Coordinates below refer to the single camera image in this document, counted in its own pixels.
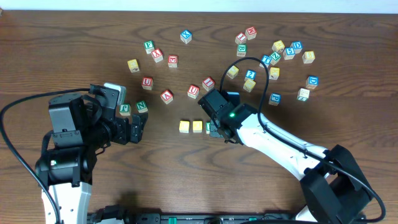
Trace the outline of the yellow O block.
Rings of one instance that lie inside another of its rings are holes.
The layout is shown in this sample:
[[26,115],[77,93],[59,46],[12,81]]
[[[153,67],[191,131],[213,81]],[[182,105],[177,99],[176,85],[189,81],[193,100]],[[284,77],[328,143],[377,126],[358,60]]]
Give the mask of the yellow O block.
[[201,133],[203,131],[203,121],[193,121],[192,129],[194,133]]

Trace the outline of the yellow C block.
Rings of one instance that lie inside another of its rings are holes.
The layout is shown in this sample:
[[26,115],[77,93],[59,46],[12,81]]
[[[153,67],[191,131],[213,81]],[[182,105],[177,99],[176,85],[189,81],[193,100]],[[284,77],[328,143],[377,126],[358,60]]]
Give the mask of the yellow C block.
[[179,123],[179,131],[181,133],[189,133],[190,131],[190,122],[181,120]]

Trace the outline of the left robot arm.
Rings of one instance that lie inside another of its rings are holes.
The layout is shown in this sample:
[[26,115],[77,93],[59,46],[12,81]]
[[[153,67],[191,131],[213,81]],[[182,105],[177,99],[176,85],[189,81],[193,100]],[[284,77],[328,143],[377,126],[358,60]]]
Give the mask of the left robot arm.
[[91,97],[78,93],[57,96],[49,102],[53,130],[44,139],[35,172],[51,198],[44,202],[46,222],[86,223],[93,169],[98,155],[113,143],[137,144],[142,139],[147,113],[118,118],[116,94]]

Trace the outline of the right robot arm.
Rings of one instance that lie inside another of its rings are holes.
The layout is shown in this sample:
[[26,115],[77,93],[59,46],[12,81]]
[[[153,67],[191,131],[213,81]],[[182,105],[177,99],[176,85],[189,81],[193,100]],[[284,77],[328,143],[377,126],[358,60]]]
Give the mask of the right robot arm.
[[291,220],[317,223],[360,223],[362,209],[373,199],[352,153],[336,145],[308,143],[270,122],[240,102],[239,94],[211,90],[198,104],[227,142],[267,155],[299,180],[306,204]]

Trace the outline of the green R block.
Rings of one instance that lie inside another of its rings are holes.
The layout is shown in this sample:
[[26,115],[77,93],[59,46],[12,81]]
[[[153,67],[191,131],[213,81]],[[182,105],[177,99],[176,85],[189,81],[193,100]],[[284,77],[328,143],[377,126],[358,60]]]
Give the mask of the green R block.
[[210,122],[206,122],[206,133],[210,134],[210,129],[211,129],[211,123]]

